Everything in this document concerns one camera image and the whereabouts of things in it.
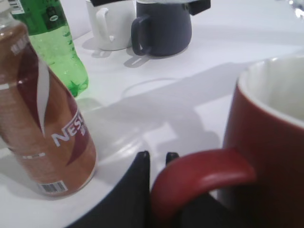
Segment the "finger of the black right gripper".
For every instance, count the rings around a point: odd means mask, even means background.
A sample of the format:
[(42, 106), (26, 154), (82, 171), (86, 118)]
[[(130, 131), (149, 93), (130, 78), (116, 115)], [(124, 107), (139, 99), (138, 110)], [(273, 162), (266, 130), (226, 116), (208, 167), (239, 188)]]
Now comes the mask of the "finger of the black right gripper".
[(189, 13), (197, 15), (211, 8), (211, 0), (197, 0), (189, 3)]

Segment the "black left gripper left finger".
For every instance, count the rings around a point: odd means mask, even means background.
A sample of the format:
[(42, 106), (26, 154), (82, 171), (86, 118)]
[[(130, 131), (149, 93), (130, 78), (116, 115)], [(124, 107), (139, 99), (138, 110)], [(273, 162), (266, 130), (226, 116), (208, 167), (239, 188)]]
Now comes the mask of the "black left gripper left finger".
[(148, 228), (150, 154), (137, 153), (125, 175), (107, 196), (70, 228)]

